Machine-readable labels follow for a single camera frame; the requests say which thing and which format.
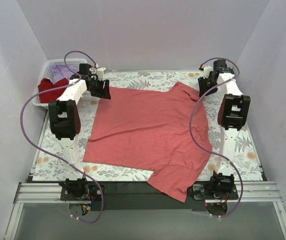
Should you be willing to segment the salmon pink t shirt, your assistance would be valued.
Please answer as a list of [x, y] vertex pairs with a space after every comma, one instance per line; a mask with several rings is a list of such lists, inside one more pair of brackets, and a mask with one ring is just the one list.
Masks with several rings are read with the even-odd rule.
[[209, 124], [199, 93], [110, 88], [101, 99], [83, 160], [152, 171], [148, 183], [184, 202], [210, 158]]

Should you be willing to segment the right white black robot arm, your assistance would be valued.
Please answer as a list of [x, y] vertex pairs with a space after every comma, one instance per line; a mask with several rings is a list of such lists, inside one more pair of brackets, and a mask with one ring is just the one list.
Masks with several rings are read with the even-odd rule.
[[238, 88], [236, 79], [240, 73], [239, 68], [234, 71], [227, 66], [227, 62], [235, 64], [222, 57], [211, 58], [199, 67], [203, 76], [198, 79], [199, 97], [209, 96], [221, 90], [224, 94], [218, 111], [217, 123], [221, 130], [220, 149], [218, 161], [213, 170], [209, 183], [209, 194], [220, 199], [236, 192], [234, 189], [233, 166], [236, 138], [244, 127], [251, 98], [244, 95]]

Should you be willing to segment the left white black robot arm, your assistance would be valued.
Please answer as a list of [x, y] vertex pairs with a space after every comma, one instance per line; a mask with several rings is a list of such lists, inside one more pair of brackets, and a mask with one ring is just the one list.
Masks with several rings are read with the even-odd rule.
[[66, 189], [67, 194], [79, 200], [88, 198], [89, 187], [86, 185], [86, 177], [74, 169], [81, 168], [78, 150], [81, 121], [77, 104], [86, 91], [93, 97], [111, 99], [109, 80], [104, 78], [105, 71], [106, 68], [93, 70], [91, 65], [81, 63], [79, 71], [69, 81], [72, 86], [67, 87], [57, 100], [48, 104], [50, 130], [58, 140], [63, 158], [69, 166], [68, 177], [61, 186]]

